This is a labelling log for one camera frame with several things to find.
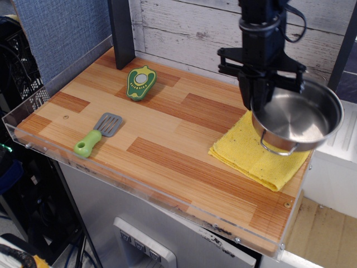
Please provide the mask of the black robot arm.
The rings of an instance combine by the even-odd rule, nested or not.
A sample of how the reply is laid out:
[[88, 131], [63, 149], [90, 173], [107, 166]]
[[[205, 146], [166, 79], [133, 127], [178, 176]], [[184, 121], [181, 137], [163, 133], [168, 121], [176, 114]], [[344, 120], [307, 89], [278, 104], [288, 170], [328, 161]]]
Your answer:
[[298, 42], [286, 34], [287, 13], [305, 16], [287, 1], [239, 1], [242, 46], [221, 48], [219, 72], [239, 81], [243, 104], [258, 112], [271, 101], [276, 88], [301, 93], [306, 67], [284, 51], [286, 42]]

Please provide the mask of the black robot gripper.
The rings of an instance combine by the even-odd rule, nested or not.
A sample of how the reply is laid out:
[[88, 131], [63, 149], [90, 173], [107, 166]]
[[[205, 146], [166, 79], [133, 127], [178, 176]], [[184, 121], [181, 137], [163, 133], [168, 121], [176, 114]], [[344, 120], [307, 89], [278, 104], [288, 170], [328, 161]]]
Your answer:
[[285, 25], [240, 25], [242, 47], [221, 48], [219, 72], [235, 76], [243, 104], [260, 111], [271, 101], [276, 87], [300, 93], [306, 67], [284, 51]]

